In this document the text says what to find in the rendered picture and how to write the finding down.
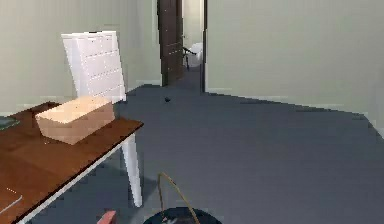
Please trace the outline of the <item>white chair with black legs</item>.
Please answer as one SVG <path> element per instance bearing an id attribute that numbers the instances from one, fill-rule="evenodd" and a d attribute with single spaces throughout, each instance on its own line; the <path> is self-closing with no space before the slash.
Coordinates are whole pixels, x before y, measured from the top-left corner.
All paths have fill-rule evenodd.
<path id="1" fill-rule="evenodd" d="M 199 67 L 203 62 L 203 43 L 194 43 L 190 48 L 184 47 L 183 65 L 187 68 Z"/>

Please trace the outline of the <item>dark brown room door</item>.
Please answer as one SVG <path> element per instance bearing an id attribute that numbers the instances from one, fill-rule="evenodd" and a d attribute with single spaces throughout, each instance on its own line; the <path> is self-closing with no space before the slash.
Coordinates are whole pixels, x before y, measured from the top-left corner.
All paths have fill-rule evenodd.
<path id="1" fill-rule="evenodd" d="M 157 0 L 162 85 L 183 76 L 182 0 Z"/>

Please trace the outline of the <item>dark round bin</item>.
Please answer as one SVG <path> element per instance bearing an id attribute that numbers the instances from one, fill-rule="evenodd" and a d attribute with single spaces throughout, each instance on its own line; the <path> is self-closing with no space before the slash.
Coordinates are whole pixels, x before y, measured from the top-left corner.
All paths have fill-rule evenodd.
<path id="1" fill-rule="evenodd" d="M 194 212 L 198 222 L 187 207 L 174 207 L 152 215 L 143 224 L 222 224 L 216 217 L 205 211 L 194 209 Z"/>

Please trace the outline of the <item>white chest of drawers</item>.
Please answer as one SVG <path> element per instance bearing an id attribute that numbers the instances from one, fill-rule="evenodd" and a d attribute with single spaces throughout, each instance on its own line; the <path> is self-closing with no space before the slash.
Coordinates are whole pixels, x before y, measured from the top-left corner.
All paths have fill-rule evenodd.
<path id="1" fill-rule="evenodd" d="M 78 97 L 101 96 L 112 103 L 126 100 L 115 31 L 61 35 Z"/>

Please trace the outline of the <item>beige cardboard box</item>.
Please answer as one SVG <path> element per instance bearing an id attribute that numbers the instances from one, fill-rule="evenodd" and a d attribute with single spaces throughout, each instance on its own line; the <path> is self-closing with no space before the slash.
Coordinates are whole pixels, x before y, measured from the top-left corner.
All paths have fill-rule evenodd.
<path id="1" fill-rule="evenodd" d="M 104 97 L 84 96 L 35 115 L 43 136 L 74 145 L 115 119 Z"/>

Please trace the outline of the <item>red block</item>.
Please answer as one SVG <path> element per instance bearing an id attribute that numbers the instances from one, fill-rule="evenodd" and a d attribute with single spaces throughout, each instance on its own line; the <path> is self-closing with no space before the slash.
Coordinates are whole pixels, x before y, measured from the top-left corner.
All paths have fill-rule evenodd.
<path id="1" fill-rule="evenodd" d="M 115 211 L 107 211 L 98 220 L 97 224 L 116 224 L 116 212 Z"/>

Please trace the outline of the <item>brown table with white legs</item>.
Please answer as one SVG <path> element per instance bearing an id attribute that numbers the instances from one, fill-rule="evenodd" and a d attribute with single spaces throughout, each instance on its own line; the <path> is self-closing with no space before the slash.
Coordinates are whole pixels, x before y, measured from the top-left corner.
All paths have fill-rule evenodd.
<path id="1" fill-rule="evenodd" d="M 46 102 L 18 112 L 20 123 L 0 131 L 0 187 L 23 195 L 0 214 L 0 224 L 26 224 L 115 151 L 124 156 L 134 205 L 142 205 L 135 132 L 136 120 L 118 118 L 80 142 L 69 145 L 44 137 L 35 115 L 55 107 Z"/>

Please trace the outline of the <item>grey flat object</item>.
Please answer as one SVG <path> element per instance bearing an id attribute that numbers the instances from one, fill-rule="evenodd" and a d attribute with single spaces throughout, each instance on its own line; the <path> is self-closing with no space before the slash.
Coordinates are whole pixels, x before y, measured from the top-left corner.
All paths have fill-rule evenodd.
<path id="1" fill-rule="evenodd" d="M 5 130 L 19 124 L 20 121 L 13 117 L 0 116 L 0 130 Z"/>

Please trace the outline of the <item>brown flat book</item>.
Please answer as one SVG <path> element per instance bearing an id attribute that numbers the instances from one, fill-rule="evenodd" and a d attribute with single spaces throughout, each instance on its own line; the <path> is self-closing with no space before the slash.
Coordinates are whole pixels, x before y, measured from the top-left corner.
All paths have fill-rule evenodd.
<path id="1" fill-rule="evenodd" d="M 23 195 L 10 188 L 0 187 L 0 214 L 17 204 Z"/>

